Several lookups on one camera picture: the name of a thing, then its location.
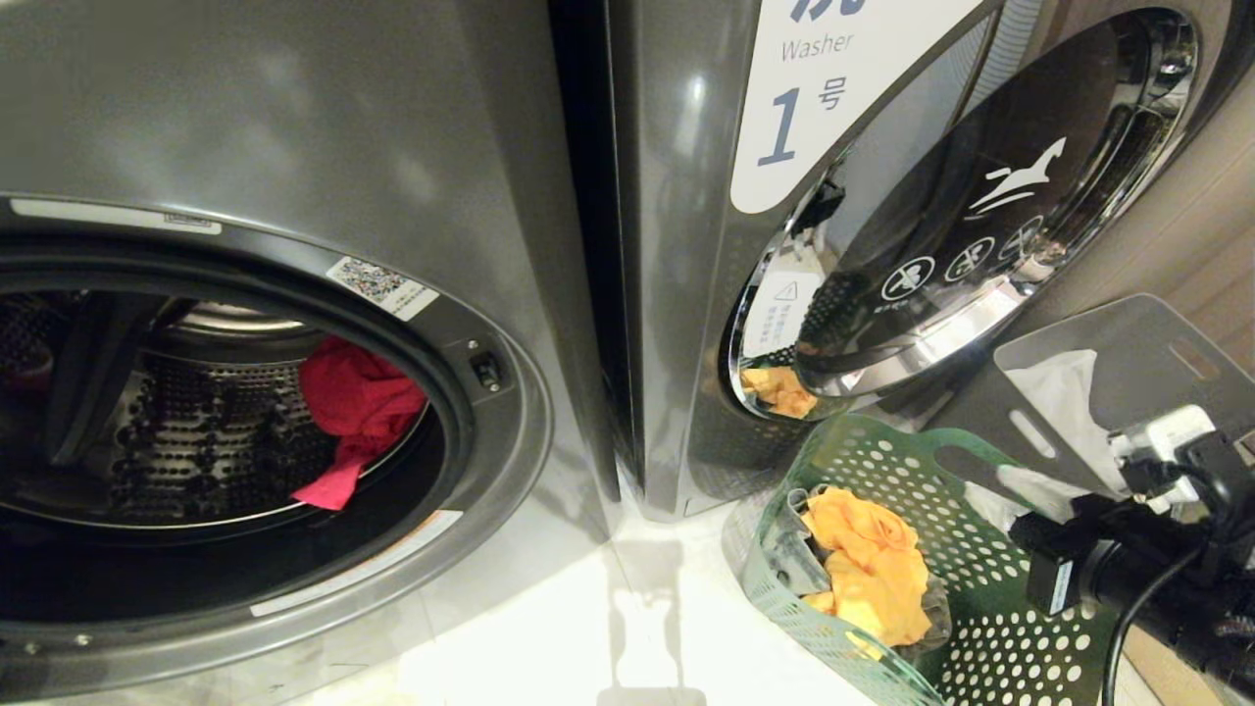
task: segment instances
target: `laundry basket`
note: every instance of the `laundry basket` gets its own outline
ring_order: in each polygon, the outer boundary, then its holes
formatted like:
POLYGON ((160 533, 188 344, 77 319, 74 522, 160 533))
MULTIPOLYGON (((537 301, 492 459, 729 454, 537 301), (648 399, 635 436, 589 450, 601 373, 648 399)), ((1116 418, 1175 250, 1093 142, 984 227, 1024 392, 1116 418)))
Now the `laundry basket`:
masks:
POLYGON ((1028 556, 964 500, 964 482, 936 460, 954 448, 973 463, 1014 461, 959 430, 902 434, 846 415, 818 426, 768 502, 740 573, 750 602, 811 653, 882 706, 1089 706, 1098 698, 1116 616, 1099 607, 1047 618, 1025 601, 1028 556), (932 576, 946 586, 953 636, 914 665, 796 594, 826 591, 788 495, 817 485, 851 490, 919 533, 932 576), (870 656, 878 648, 880 658, 870 656))

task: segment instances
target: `washing machine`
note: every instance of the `washing machine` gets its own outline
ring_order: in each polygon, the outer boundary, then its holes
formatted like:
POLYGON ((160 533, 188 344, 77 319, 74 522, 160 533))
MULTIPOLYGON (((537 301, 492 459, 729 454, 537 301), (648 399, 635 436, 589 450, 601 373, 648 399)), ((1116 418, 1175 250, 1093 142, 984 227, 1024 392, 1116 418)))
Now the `washing machine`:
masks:
POLYGON ((611 157, 575 163, 599 319, 621 321, 616 446, 656 519, 768 487, 827 416, 922 424, 1188 153, 1251 43, 1231 1, 622 0, 602 20, 570 73, 609 117, 567 109, 612 135, 572 145, 611 157))
POLYGON ((282 701, 605 539, 543 4, 5 3, 0 46, 0 701, 282 701))

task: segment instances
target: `perforated basket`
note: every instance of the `perforated basket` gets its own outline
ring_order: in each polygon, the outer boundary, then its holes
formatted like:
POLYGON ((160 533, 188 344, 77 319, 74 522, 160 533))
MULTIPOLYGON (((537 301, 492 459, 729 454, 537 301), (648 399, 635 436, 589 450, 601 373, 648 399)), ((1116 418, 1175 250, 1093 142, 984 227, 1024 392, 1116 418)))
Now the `perforated basket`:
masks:
POLYGON ((910 435, 857 415, 820 425, 758 523, 740 573, 745 596, 882 706, 1094 703, 1114 616, 1089 607, 1054 618, 1033 611, 1024 598, 1028 557, 964 500, 964 483, 937 464, 946 448, 968 451, 973 463, 1015 464, 959 430, 910 435), (804 547, 806 530, 798 529, 788 495, 822 484, 889 508, 915 528, 929 572, 946 586, 949 643, 911 665, 798 599, 797 587, 813 577, 798 577, 807 569, 791 556, 804 547), (868 656, 856 641, 878 647, 882 657, 868 656))

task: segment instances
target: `orange cloth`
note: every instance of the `orange cloth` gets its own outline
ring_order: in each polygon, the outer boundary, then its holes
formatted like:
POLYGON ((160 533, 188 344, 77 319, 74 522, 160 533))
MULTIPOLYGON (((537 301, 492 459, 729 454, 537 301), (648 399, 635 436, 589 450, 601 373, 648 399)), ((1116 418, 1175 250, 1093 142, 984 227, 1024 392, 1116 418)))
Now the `orange cloth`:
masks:
POLYGON ((772 406, 772 413, 804 420, 820 401, 802 387, 793 369, 748 369, 740 371, 740 385, 772 406))
POLYGON ((830 488, 807 503, 802 522, 832 552, 823 563, 832 591, 802 599, 858 626, 882 643, 914 645, 931 622, 921 604, 929 569, 919 535, 902 518, 848 490, 830 488))

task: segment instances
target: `red towel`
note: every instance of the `red towel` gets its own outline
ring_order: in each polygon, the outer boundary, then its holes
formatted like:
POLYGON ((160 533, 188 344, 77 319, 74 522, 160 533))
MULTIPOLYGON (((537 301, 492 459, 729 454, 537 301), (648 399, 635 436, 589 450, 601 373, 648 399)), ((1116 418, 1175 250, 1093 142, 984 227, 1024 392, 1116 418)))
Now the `red towel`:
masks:
POLYGON ((340 445, 331 468, 292 498, 343 510, 361 470, 405 434, 427 395, 388 361, 335 336, 301 364, 300 381, 314 424, 340 445))

